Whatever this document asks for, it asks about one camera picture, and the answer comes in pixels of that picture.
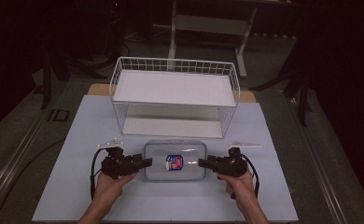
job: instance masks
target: white table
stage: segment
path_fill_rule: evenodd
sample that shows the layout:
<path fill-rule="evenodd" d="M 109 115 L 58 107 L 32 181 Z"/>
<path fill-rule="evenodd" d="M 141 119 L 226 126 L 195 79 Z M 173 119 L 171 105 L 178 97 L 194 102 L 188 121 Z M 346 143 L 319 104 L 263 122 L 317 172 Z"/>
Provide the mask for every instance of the white table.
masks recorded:
<path fill-rule="evenodd" d="M 124 142 L 125 155 L 141 153 L 148 140 L 164 139 L 120 134 L 109 97 L 85 96 L 33 221 L 76 221 L 82 216 L 91 202 L 89 176 L 96 146 L 115 137 Z M 271 222 L 298 220 L 259 104 L 238 104 L 223 139 L 201 140 L 206 143 L 208 154 L 215 156 L 227 156 L 232 141 L 263 144 L 263 147 L 242 148 L 242 153 L 252 160 L 259 173 L 259 203 Z M 100 168 L 105 155 L 105 152 L 100 153 L 96 169 Z M 225 192 L 225 183 L 209 170 L 204 180 L 180 183 L 146 182 L 141 171 L 123 188 L 123 194 L 104 220 L 233 222 L 244 221 L 244 217 Z"/>

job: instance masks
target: gray floor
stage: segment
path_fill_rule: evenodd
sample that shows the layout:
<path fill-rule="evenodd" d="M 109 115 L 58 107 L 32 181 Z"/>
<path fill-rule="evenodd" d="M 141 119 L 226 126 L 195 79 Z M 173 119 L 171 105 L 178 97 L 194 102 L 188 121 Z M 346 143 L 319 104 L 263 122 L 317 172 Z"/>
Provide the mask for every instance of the gray floor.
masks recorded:
<path fill-rule="evenodd" d="M 248 78 L 240 80 L 247 89 L 277 76 L 293 39 L 250 38 L 244 54 Z M 130 56 L 166 58 L 168 45 L 162 41 L 127 41 Z M 228 48 L 178 45 L 176 58 L 235 63 Z M 110 76 L 112 67 L 101 74 Z M 68 82 L 54 80 L 53 101 L 41 111 L 41 96 L 29 94 L 0 123 L 0 173 L 17 174 L 39 151 L 68 134 L 81 98 L 96 80 L 74 73 Z M 306 113 L 307 127 L 300 126 L 293 100 L 286 99 L 281 83 L 255 92 L 265 115 L 275 149 L 295 204 L 297 223 L 364 223 L 364 192 L 343 153 L 343 148 L 324 115 L 315 92 L 309 92 L 312 112 Z M 51 109 L 70 111 L 67 121 L 49 120 Z M 0 223 L 31 223 L 32 215 L 46 186 L 63 143 L 35 159 L 22 173 L 4 202 L 0 201 Z M 15 151 L 28 148 L 15 170 L 3 170 Z"/>

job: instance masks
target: clear plastic container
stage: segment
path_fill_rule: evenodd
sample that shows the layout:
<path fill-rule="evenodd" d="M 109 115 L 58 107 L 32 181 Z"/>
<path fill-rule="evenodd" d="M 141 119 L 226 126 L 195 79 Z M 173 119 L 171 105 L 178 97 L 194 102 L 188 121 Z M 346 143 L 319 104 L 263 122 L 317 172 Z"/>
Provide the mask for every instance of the clear plastic container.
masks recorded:
<path fill-rule="evenodd" d="M 198 140 L 152 140 L 145 144 L 144 157 L 152 158 L 152 166 L 145 169 L 147 181 L 192 181 L 205 177 L 205 169 L 198 165 L 206 158 L 206 145 Z"/>

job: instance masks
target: blue and red label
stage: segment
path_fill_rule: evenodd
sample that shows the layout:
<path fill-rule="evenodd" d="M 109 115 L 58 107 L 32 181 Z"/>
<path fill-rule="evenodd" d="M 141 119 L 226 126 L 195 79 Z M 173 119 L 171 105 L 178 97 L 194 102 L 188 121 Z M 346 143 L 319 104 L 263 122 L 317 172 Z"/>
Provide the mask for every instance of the blue and red label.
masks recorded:
<path fill-rule="evenodd" d="M 183 168 L 182 155 L 168 155 L 165 160 L 165 168 L 168 171 L 180 171 Z"/>

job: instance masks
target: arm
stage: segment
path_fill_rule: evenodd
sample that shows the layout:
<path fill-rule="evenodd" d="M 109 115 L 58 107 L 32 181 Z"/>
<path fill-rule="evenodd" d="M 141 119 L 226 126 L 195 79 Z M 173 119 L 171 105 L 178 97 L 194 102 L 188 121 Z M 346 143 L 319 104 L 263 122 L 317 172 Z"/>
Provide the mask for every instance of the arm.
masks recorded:
<path fill-rule="evenodd" d="M 252 174 L 248 171 L 240 177 L 218 175 L 226 181 L 226 192 L 235 194 L 238 209 L 243 213 L 246 223 L 262 224 L 269 223 L 260 208 L 258 199 L 255 196 Z"/>
<path fill-rule="evenodd" d="M 136 174 L 126 175 L 114 180 L 101 172 L 98 176 L 97 190 L 95 191 L 94 198 L 78 224 L 100 223 L 109 212 L 112 204 L 121 195 L 123 186 L 135 176 Z"/>

